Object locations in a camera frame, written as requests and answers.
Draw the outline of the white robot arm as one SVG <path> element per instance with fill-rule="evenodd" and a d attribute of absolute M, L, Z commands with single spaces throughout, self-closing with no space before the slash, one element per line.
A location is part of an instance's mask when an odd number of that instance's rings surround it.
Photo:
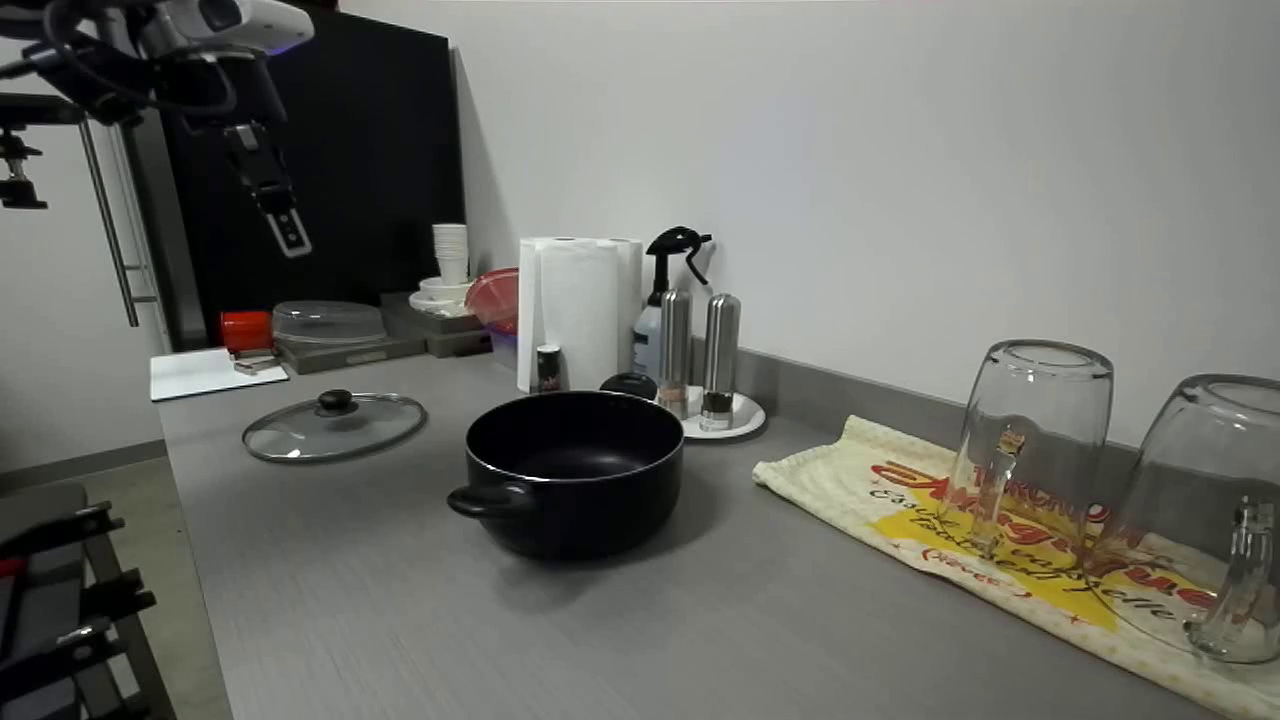
<path fill-rule="evenodd" d="M 19 57 L 6 79 L 41 77 L 48 98 L 0 98 L 0 205 L 43 208 L 23 164 L 38 126 L 136 126 L 175 116 L 211 136 L 287 261 L 314 253 L 295 189 L 278 145 L 287 113 L 272 60 L 306 49 L 317 24 L 292 0 L 0 0 L 0 36 Z"/>

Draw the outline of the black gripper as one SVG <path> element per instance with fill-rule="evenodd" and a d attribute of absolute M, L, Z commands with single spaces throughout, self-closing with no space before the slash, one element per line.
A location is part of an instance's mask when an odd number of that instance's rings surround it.
<path fill-rule="evenodd" d="M 314 235 L 292 199 L 285 151 L 263 126 L 228 126 L 219 133 L 232 172 L 242 177 L 253 205 L 268 216 L 268 228 L 287 261 L 314 253 Z"/>

